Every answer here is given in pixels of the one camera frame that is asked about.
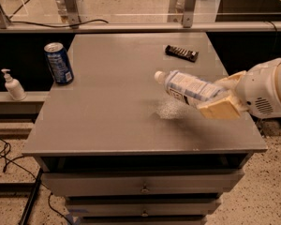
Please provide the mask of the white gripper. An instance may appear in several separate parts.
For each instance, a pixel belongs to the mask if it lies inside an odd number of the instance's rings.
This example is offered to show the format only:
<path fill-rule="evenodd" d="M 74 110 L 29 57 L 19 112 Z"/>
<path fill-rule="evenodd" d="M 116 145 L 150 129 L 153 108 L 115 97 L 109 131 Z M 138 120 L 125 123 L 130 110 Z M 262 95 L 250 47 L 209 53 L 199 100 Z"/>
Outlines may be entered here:
<path fill-rule="evenodd" d="M 275 86 L 276 69 L 277 66 L 269 63 L 259 64 L 247 72 L 243 70 L 214 83 L 225 88 L 236 86 L 235 92 L 243 105 L 257 118 L 281 117 L 281 102 Z M 229 95 L 201 103 L 197 109 L 208 119 L 237 119 L 240 100 Z"/>

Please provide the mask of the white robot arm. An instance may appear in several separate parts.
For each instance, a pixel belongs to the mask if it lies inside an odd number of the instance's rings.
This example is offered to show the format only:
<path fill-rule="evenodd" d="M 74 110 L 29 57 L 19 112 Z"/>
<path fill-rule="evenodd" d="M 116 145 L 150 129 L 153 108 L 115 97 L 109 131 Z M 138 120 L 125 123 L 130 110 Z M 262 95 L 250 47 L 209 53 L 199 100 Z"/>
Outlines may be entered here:
<path fill-rule="evenodd" d="M 234 73 L 215 84 L 227 91 L 197 106 L 204 117 L 236 119 L 243 112 L 260 119 L 281 117 L 281 58 Z"/>

